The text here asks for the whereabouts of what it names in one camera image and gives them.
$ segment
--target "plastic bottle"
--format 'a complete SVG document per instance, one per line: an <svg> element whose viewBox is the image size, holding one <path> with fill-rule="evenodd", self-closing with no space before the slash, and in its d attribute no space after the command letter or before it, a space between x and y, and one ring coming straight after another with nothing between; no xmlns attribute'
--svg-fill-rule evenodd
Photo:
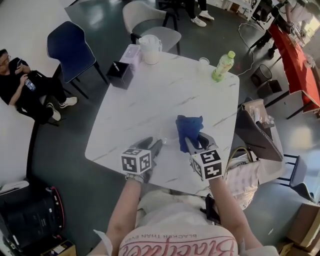
<svg viewBox="0 0 320 256"><path fill-rule="evenodd" d="M33 92L36 86L30 81L30 79L25 80L24 84Z"/></svg>
<svg viewBox="0 0 320 256"><path fill-rule="evenodd" d="M222 57L219 60L218 66L212 72L213 80L215 80L216 82L220 82L225 78L225 74L235 64L235 60L234 60L235 56L236 54L232 50L229 51L228 54L222 55Z"/></svg>

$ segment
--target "trash can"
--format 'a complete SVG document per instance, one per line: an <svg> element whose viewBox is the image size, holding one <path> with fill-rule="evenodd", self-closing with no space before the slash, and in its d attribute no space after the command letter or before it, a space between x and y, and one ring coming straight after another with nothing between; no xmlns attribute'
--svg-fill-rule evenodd
<svg viewBox="0 0 320 256"><path fill-rule="evenodd" d="M272 78L272 73L266 65L261 64L250 78L254 85L256 87L259 87Z"/></svg>
<svg viewBox="0 0 320 256"><path fill-rule="evenodd" d="M259 98L264 99L272 94L281 92L281 86L278 80L269 80L260 86L258 91L256 92Z"/></svg>

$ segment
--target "red tablecloth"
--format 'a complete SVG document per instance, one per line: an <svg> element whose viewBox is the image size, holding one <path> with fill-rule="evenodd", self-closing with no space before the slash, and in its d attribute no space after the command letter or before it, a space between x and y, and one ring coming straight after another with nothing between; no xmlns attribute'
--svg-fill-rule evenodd
<svg viewBox="0 0 320 256"><path fill-rule="evenodd" d="M302 91L303 105L310 101L313 104L306 107L303 112L320 108L320 95L317 83L311 68L306 68L304 61L306 57L300 45L291 42L289 35L281 32L275 24L272 24L268 31L271 33L276 47L282 57L284 72L289 82L291 94Z"/></svg>

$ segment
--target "person's right hand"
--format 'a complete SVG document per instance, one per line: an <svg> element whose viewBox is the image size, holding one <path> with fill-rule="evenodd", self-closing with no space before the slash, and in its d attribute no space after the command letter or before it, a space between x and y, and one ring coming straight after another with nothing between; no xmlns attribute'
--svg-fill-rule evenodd
<svg viewBox="0 0 320 256"><path fill-rule="evenodd" d="M28 75L27 74L23 74L20 77L20 86L24 86L27 79L28 79Z"/></svg>

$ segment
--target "green bottle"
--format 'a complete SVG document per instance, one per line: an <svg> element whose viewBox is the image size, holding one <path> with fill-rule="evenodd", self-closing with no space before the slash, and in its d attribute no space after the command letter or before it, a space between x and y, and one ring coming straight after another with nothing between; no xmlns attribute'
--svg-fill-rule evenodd
<svg viewBox="0 0 320 256"><path fill-rule="evenodd" d="M219 60L218 66L212 72L213 80L215 80L216 82L220 82L225 78L225 74L235 64L235 60L234 60L235 56L236 54L232 50L229 51L228 54L222 55L222 57Z"/></svg>

